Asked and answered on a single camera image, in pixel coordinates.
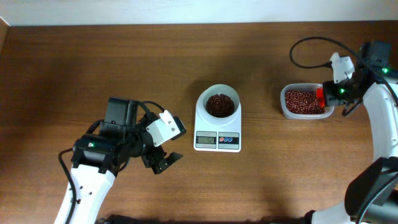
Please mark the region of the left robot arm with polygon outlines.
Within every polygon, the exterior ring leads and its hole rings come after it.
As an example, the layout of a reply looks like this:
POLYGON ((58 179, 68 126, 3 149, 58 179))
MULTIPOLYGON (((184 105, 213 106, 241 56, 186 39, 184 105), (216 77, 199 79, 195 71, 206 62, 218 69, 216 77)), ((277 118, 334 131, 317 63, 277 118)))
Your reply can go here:
POLYGON ((56 223, 94 223, 130 159, 139 157, 146 168, 161 174, 182 158, 167 154, 162 144, 186 132, 181 119, 167 110, 155 114, 145 101, 110 98, 104 119, 95 121, 69 149, 71 168, 59 158, 68 187, 56 223))

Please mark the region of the orange measuring scoop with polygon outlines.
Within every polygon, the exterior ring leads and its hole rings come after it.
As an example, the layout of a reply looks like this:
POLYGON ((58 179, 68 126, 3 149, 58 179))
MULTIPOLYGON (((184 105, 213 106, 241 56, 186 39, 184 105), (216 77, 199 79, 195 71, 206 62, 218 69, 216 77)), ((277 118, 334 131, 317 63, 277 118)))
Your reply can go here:
POLYGON ((318 104, 320 105, 321 108, 325 107, 325 97, 324 97, 324 92, 323 88, 318 88, 316 90, 316 98, 318 101, 318 104))

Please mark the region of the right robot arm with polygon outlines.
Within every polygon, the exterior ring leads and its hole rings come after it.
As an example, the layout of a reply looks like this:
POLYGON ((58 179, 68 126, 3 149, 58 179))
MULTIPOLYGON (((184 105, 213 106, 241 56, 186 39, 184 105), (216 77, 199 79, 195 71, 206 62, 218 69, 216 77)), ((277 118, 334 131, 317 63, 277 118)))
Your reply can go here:
POLYGON ((388 43, 366 42, 350 51, 356 62, 334 53, 323 64, 333 80, 317 90, 320 106, 343 105, 343 116, 366 108, 373 163, 349 184, 343 202, 309 211, 300 223, 397 223, 397 70, 389 65, 390 52, 388 43))

